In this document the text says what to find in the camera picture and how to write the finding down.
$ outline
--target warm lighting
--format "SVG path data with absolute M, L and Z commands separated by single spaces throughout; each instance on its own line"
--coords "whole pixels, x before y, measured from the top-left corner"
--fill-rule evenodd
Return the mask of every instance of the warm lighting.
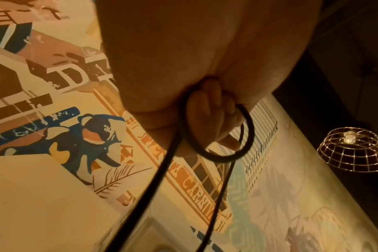
M 330 166 L 354 172 L 378 171 L 378 136 L 361 128 L 329 132 L 318 154 Z

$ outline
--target painted mural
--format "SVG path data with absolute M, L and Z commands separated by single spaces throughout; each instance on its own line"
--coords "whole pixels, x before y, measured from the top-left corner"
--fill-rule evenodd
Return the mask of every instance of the painted mural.
M 166 151 L 121 104 L 94 10 L 90 0 L 0 0 L 0 155 L 49 154 L 125 214 Z M 378 231 L 278 102 L 265 98 L 251 117 L 255 143 L 236 163 L 211 250 L 378 252 Z M 200 240 L 227 170 L 174 158 L 165 177 Z

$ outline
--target black ring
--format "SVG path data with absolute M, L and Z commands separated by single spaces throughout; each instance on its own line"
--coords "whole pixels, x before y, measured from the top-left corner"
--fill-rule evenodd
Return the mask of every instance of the black ring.
M 230 163 L 233 161 L 236 161 L 240 159 L 241 157 L 245 156 L 247 152 L 250 151 L 251 147 L 253 146 L 254 138 L 255 138 L 255 132 L 254 132 L 254 124 L 253 120 L 251 119 L 250 114 L 248 113 L 247 109 L 241 105 L 237 104 L 236 107 L 239 109 L 239 111 L 242 113 L 244 119 L 247 123 L 247 129 L 248 129 L 248 136 L 247 141 L 244 144 L 243 148 L 237 152 L 235 152 L 232 155 L 229 156 L 219 156 L 214 155 L 209 152 L 207 152 L 203 147 L 196 141 L 195 137 L 192 134 L 192 131 L 189 128 L 187 118 L 186 118 L 186 104 L 189 99 L 189 96 L 192 92 L 187 92 L 184 97 L 179 102 L 179 129 L 182 133 L 183 138 L 189 143 L 189 145 L 201 156 L 204 158 L 216 162 L 216 163 Z

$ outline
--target black cable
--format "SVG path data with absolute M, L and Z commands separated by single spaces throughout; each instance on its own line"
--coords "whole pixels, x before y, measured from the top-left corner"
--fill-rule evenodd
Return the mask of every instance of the black cable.
M 145 213 L 147 207 L 150 205 L 150 202 L 152 201 L 154 195 L 156 194 L 165 174 L 168 171 L 168 168 L 172 162 L 172 158 L 175 155 L 175 152 L 178 149 L 178 146 L 180 142 L 182 141 L 182 138 L 184 138 L 191 147 L 198 152 L 200 155 L 205 157 L 208 160 L 211 160 L 216 163 L 228 163 L 232 162 L 229 166 L 228 173 L 226 175 L 226 178 L 222 184 L 220 194 L 217 198 L 216 205 L 213 211 L 213 215 L 210 220 L 209 227 L 207 229 L 206 235 L 201 242 L 199 248 L 196 252 L 203 252 L 210 240 L 211 234 L 214 229 L 214 225 L 216 222 L 216 218 L 218 215 L 218 210 L 222 203 L 222 198 L 225 193 L 226 187 L 228 186 L 229 178 L 232 174 L 233 167 L 235 165 L 236 160 L 240 159 L 246 153 L 250 150 L 250 148 L 253 145 L 254 138 L 255 138 L 255 132 L 254 132 L 254 124 L 251 119 L 250 114 L 248 111 L 244 108 L 243 105 L 237 104 L 236 107 L 239 109 L 239 111 L 243 114 L 243 117 L 246 120 L 247 127 L 248 127 L 248 138 L 247 142 L 245 143 L 243 149 L 235 152 L 233 155 L 229 156 L 218 156 L 213 155 L 206 150 L 204 150 L 201 145 L 195 140 L 193 137 L 193 134 L 191 130 L 189 129 L 187 119 L 186 119 L 186 103 L 189 99 L 190 94 L 195 90 L 195 87 L 191 89 L 189 92 L 186 93 L 181 99 L 181 102 L 179 103 L 179 130 L 176 132 L 168 151 L 161 162 L 155 176 L 153 177 L 150 184 L 145 189 L 144 193 L 142 194 L 142 197 L 138 200 L 135 208 L 131 212 L 131 214 L 126 218 L 120 229 L 117 231 L 114 238 L 111 240 L 110 244 L 106 248 L 105 252 L 119 252 L 123 248 L 124 244 L 130 237 L 131 233 L 133 232 L 134 228 L 138 224 L 140 218 Z M 239 142 L 242 143 L 244 135 L 244 126 L 241 125 L 241 132 L 239 137 Z

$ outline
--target wire cage lamp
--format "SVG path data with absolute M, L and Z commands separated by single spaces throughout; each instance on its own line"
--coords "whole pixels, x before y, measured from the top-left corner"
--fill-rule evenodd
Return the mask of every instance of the wire cage lamp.
M 352 172 L 378 171 L 378 136 L 362 128 L 334 129 L 317 149 L 330 166 Z

